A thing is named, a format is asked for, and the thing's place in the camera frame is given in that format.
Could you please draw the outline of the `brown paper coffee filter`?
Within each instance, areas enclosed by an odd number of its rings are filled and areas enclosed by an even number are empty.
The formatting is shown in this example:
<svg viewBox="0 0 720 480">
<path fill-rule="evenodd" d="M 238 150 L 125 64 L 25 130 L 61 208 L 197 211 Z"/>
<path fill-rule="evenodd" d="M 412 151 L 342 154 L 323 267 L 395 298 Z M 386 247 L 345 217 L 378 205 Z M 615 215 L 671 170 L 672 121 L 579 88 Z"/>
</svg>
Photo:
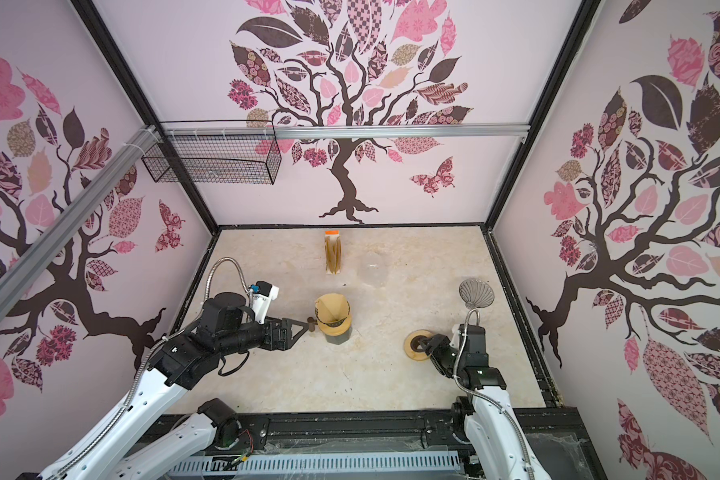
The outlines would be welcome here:
<svg viewBox="0 0 720 480">
<path fill-rule="evenodd" d="M 324 322 L 344 318 L 351 315 L 351 307 L 347 298 L 339 293 L 328 293 L 320 296 L 315 302 L 315 318 Z"/>
</svg>

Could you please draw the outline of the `wooden ring holder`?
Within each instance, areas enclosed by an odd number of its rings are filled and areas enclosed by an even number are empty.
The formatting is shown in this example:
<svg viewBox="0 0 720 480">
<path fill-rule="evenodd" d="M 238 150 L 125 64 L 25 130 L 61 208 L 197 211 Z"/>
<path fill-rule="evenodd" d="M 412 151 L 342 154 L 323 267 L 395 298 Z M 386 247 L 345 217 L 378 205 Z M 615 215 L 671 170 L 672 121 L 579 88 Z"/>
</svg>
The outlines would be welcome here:
<svg viewBox="0 0 720 480">
<path fill-rule="evenodd" d="M 411 332 L 403 342 L 403 350 L 406 356 L 414 361 L 425 361 L 429 358 L 426 352 L 428 342 L 434 337 L 429 330 L 416 330 Z"/>
<path fill-rule="evenodd" d="M 347 336 L 351 334 L 352 320 L 350 317 L 346 317 L 344 319 L 328 323 L 318 321 L 318 327 L 326 337 L 336 338 Z"/>
</svg>

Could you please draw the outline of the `green glass dripper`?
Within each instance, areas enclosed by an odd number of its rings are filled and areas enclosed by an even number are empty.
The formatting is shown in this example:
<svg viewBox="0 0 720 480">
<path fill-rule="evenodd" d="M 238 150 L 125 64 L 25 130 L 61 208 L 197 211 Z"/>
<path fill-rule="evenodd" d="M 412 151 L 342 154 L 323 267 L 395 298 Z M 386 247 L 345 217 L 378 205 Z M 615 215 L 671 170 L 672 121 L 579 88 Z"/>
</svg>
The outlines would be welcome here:
<svg viewBox="0 0 720 480">
<path fill-rule="evenodd" d="M 318 318 L 318 327 L 325 334 L 339 335 L 344 333 L 351 327 L 352 316 L 345 316 L 344 318 L 334 319 L 332 321 L 324 322 Z"/>
</svg>

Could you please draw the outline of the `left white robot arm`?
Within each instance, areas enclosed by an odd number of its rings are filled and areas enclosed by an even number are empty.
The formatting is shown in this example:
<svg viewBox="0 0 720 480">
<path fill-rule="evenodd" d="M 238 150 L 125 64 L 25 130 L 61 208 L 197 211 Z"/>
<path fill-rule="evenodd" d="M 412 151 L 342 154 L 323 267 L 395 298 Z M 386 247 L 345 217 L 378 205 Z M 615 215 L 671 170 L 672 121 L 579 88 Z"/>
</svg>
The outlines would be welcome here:
<svg viewBox="0 0 720 480">
<path fill-rule="evenodd" d="M 127 394 L 81 440 L 37 473 L 39 479 L 158 479 L 212 445 L 238 445 L 236 412 L 218 398 L 202 404 L 174 430 L 134 447 L 147 430 L 210 373 L 228 376 L 230 355 L 287 351 L 313 324 L 266 314 L 237 293 L 204 301 L 199 316 L 158 342 Z"/>
</svg>

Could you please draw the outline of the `grey glass carafe mug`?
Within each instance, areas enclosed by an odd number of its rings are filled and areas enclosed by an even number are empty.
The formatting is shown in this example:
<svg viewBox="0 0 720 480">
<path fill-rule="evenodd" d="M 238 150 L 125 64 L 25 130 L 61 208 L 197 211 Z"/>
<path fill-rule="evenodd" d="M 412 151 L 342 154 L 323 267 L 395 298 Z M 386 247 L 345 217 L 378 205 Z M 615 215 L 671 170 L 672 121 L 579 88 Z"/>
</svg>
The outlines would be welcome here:
<svg viewBox="0 0 720 480">
<path fill-rule="evenodd" d="M 324 339 L 330 344 L 339 345 L 351 337 L 352 325 L 350 320 L 344 320 L 337 327 L 328 326 L 325 323 L 319 322 L 314 317 L 309 317 L 307 323 L 311 332 L 320 332 Z"/>
</svg>

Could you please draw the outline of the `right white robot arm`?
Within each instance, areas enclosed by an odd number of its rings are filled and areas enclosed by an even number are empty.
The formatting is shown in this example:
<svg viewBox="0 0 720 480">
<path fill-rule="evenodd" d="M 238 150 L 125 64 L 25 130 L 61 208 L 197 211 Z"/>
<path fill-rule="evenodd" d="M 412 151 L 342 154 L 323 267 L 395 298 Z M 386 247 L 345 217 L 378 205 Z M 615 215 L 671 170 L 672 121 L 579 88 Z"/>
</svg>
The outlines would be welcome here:
<svg viewBox="0 0 720 480">
<path fill-rule="evenodd" d="M 451 337 L 417 330 L 404 347 L 409 358 L 431 361 L 464 393 L 454 403 L 455 436 L 474 449 L 486 478 L 550 477 L 522 431 L 500 370 L 490 365 L 483 327 L 458 325 Z"/>
</svg>

